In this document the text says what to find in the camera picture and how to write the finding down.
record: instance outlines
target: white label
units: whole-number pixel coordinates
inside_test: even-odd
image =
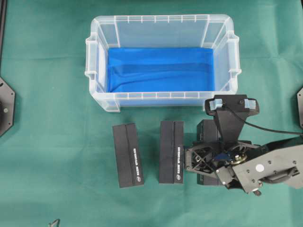
[[[137,181],[141,181],[141,178],[139,177],[140,173],[139,173],[139,167],[138,167],[138,158],[137,158],[137,151],[136,151],[136,148],[133,149],[134,151],[134,163],[136,165],[136,173],[137,173]]]
[[[177,163],[178,163],[178,165],[177,165],[177,174],[180,174],[180,163],[181,163],[181,161],[180,161],[180,156],[181,156],[181,148],[180,147],[178,147],[178,152],[177,152]]]
[[[264,171],[264,166],[262,164],[257,164],[256,165],[256,171],[261,173]]]

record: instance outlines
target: blue cloth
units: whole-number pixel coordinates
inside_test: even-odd
[[[212,49],[109,49],[107,92],[213,90]]]

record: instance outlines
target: black cable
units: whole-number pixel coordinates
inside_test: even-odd
[[[282,134],[292,134],[292,135],[299,135],[299,136],[303,136],[303,133],[300,133],[300,132],[293,132],[293,131],[281,131],[281,130],[274,130],[274,129],[267,129],[267,128],[263,128],[263,127],[260,127],[260,126],[257,126],[255,124],[252,124],[252,123],[249,123],[245,120],[243,120],[242,118],[240,118],[231,108],[229,108],[228,106],[224,106],[226,109],[228,109],[239,121],[251,126],[251,127],[254,127],[254,128],[257,128],[257,129],[261,129],[261,130],[264,130],[264,131],[270,131],[270,132],[275,132],[275,133],[282,133]]]

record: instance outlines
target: green cloth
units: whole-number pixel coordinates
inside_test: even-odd
[[[303,190],[264,185],[256,197],[204,187],[158,185],[162,120],[185,121],[185,144],[206,116],[199,107],[105,112],[89,94],[85,38],[99,15],[227,14],[240,37],[238,94],[256,98],[249,122],[301,131],[300,0],[8,0],[1,76],[16,91],[14,126],[0,138],[0,226],[62,227],[303,225]],[[145,185],[119,189],[112,125],[135,122]],[[256,144],[291,136],[244,126]]]

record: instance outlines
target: plastic storage bin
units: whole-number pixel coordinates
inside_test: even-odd
[[[214,50],[214,91],[107,93],[109,48],[204,47]],[[122,106],[203,106],[214,95],[235,94],[241,73],[239,38],[227,15],[100,16],[86,39],[89,92],[108,112]]]

